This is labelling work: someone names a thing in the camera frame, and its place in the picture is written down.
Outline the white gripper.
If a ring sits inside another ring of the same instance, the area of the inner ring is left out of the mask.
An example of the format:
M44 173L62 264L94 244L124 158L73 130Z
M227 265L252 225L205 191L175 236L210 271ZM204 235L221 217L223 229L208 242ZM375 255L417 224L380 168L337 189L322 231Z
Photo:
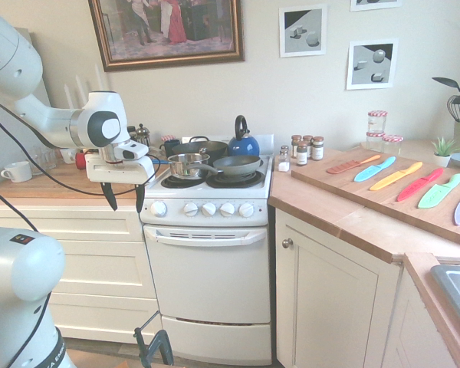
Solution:
M127 140L100 148L99 153L86 155L87 178L92 182L102 182L103 195L112 210L116 211L118 206L111 183L145 183L153 180L155 173L148 152L148 146ZM135 185L135 192L136 211L141 213L145 185Z

